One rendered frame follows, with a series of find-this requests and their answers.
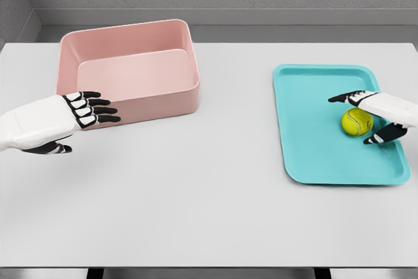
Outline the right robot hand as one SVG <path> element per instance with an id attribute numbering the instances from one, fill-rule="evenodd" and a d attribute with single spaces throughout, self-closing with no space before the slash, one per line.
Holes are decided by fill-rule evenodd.
<path id="1" fill-rule="evenodd" d="M 364 144 L 392 142 L 403 137 L 409 128 L 418 129 L 418 105 L 387 93 L 356 90 L 331 97 L 328 102 L 349 103 L 389 122 L 364 139 Z"/>

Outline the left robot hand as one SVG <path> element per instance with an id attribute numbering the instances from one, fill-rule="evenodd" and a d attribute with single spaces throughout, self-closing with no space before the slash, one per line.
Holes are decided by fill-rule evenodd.
<path id="1" fill-rule="evenodd" d="M 72 148 L 59 143 L 61 139 L 91 126 L 121 121 L 118 110 L 96 91 L 53 95 L 8 112 L 10 148 L 39 155 L 70 153 Z"/>

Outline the yellow-green tennis ball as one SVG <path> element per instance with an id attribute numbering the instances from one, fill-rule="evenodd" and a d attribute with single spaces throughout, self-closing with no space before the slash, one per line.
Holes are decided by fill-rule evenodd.
<path id="1" fill-rule="evenodd" d="M 360 137 L 370 132 L 374 119 L 362 109 L 351 108 L 343 113 L 340 123 L 347 135 Z"/>

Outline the blue rectangular tray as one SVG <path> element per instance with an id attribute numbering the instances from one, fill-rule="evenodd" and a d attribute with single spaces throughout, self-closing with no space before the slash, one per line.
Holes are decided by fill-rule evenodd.
<path id="1" fill-rule="evenodd" d="M 399 141 L 364 144 L 344 133 L 351 108 L 329 98 L 355 90 L 379 91 L 373 72 L 360 65 L 280 65 L 273 71 L 283 162 L 303 184 L 400 185 L 410 166 Z"/>

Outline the pink rectangular basket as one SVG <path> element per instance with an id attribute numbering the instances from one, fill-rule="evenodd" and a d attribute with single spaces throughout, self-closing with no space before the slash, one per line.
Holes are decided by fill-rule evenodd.
<path id="1" fill-rule="evenodd" d="M 60 42 L 56 93 L 99 92 L 117 109 L 121 124 L 194 113 L 199 88 L 183 20 L 73 31 Z"/>

